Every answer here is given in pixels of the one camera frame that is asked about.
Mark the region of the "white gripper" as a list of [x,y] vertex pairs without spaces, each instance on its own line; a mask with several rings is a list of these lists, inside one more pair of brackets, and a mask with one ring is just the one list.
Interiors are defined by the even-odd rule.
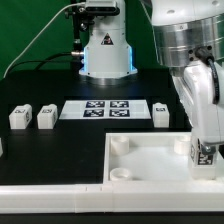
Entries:
[[213,155],[214,144],[224,144],[224,69],[217,63],[214,65],[220,86],[217,104],[213,103],[214,84],[211,68],[203,62],[192,62],[184,68],[181,76],[172,77],[192,126],[192,135],[200,140],[200,152],[203,155]]

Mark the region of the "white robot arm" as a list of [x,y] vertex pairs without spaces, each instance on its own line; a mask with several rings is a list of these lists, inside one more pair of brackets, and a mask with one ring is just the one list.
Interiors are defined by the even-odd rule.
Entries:
[[192,145],[213,155],[224,144],[224,0],[140,0],[158,62],[169,68],[192,125]]

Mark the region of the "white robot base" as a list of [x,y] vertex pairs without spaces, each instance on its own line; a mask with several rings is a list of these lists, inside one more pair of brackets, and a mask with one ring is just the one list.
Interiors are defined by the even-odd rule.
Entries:
[[126,41],[124,0],[86,0],[85,13],[93,17],[84,47],[80,77],[99,85],[116,85],[135,76],[132,47]]

